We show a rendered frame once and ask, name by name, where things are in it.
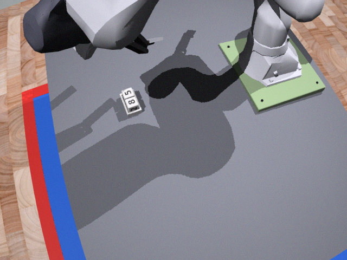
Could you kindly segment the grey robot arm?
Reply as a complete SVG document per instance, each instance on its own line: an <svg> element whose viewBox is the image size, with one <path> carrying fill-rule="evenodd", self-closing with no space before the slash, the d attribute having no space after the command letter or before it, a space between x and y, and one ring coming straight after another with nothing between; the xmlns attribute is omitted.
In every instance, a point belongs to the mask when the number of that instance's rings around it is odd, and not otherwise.
<svg viewBox="0 0 347 260"><path fill-rule="evenodd" d="M24 14L24 37L38 53L72 48L90 59L96 48L120 50L144 29L159 0L40 0ZM301 77L289 42L292 18L310 22L325 0L254 0L252 26L239 64L266 87ZM292 18L291 18L292 17Z"/></svg>

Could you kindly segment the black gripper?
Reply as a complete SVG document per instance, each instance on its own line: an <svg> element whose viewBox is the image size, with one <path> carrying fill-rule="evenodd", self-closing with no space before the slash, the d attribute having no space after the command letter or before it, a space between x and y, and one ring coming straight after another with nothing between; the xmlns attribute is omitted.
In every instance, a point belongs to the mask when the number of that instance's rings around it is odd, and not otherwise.
<svg viewBox="0 0 347 260"><path fill-rule="evenodd" d="M146 40L142 34L139 34L139 36L134 40L134 42L130 43L125 48L138 54L147 54L149 52L147 46L152 45L155 42L161 40L163 40L163 37L151 38Z"/></svg>

